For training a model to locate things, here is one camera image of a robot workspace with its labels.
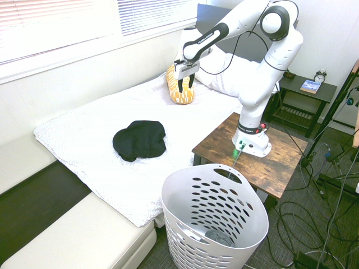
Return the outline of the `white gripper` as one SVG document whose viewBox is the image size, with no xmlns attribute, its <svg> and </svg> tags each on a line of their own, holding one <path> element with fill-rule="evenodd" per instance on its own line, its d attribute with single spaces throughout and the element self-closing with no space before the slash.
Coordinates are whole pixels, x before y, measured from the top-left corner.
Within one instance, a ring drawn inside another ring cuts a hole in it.
<svg viewBox="0 0 359 269">
<path fill-rule="evenodd" d="M 173 77 L 178 80 L 178 91 L 183 91 L 183 79 L 189 77 L 188 88 L 192 88 L 195 79 L 195 74 L 200 69 L 200 62 L 194 63 L 175 63 L 174 64 L 174 75 Z"/>
</svg>

